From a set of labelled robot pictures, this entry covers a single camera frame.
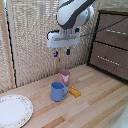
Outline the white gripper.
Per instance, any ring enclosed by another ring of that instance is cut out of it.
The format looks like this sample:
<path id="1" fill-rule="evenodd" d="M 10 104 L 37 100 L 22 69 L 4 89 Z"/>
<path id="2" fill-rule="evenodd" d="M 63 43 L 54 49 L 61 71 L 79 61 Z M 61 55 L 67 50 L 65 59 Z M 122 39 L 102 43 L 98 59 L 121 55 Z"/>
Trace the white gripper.
<path id="1" fill-rule="evenodd" d="M 47 34 L 47 46 L 49 48 L 59 48 L 72 46 L 79 43 L 80 29 L 54 30 Z M 67 49 L 66 55 L 70 55 L 71 49 Z M 54 57 L 58 56 L 58 51 L 54 51 Z"/>

